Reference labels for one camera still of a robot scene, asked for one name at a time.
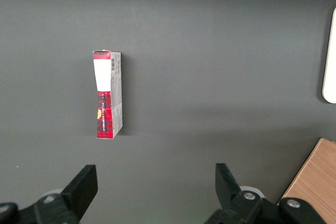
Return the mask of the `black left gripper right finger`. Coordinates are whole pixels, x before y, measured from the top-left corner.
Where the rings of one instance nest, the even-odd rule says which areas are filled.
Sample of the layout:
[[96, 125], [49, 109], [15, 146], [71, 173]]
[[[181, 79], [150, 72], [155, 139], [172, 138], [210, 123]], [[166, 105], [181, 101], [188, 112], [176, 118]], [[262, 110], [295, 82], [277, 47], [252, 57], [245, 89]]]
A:
[[221, 208], [206, 223], [325, 223], [303, 199], [287, 197], [274, 204], [242, 190], [225, 163], [215, 166], [215, 189]]

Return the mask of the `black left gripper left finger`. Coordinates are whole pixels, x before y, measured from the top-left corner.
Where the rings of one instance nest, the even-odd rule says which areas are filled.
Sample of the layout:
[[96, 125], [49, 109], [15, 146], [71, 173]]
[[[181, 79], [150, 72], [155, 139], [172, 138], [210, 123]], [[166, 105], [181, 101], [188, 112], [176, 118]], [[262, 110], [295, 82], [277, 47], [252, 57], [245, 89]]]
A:
[[86, 165], [59, 193], [49, 193], [19, 209], [1, 203], [1, 223], [79, 223], [98, 192], [96, 165]]

